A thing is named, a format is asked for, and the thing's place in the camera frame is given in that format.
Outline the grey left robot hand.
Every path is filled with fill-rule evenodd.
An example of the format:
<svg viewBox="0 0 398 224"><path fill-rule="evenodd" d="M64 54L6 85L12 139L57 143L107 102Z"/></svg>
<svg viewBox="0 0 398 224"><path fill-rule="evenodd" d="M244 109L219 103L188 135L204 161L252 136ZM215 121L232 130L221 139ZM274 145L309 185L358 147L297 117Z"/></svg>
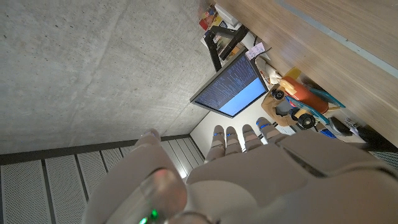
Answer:
<svg viewBox="0 0 398 224"><path fill-rule="evenodd" d="M313 131L261 117L240 144L216 126L202 165L182 178L154 129L100 182L83 223L396 223L397 171Z"/></svg>

